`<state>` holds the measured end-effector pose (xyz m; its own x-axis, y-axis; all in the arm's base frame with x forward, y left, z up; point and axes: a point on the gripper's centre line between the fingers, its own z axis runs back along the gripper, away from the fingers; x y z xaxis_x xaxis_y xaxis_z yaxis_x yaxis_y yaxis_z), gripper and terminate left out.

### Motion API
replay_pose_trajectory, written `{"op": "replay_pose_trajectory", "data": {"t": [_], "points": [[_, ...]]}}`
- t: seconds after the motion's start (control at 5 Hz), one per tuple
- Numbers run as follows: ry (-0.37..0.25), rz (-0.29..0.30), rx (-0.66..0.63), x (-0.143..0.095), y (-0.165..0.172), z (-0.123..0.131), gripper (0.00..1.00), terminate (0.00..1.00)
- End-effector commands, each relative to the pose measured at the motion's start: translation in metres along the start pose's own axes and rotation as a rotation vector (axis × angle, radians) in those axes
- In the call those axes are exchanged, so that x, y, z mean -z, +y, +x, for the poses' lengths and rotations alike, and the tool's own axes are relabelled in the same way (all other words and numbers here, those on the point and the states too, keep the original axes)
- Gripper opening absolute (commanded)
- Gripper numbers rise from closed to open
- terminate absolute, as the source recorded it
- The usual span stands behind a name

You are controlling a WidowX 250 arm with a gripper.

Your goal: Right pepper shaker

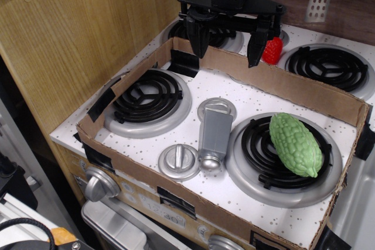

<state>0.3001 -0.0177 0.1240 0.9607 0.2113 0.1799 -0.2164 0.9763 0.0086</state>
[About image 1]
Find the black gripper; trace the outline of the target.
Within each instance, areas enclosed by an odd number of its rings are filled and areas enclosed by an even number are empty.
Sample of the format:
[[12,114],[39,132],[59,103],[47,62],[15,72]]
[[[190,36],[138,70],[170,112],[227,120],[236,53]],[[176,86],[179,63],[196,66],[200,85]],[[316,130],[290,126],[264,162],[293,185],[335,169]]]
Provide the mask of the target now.
[[179,16],[189,34],[193,53],[203,58],[209,46],[208,39],[199,35],[210,27],[220,26],[227,21],[227,29],[241,30],[246,24],[236,17],[237,14],[257,15],[254,27],[250,31],[247,46],[248,67],[259,64],[267,42],[272,35],[281,33],[281,17],[286,9],[272,0],[178,0],[181,4]]

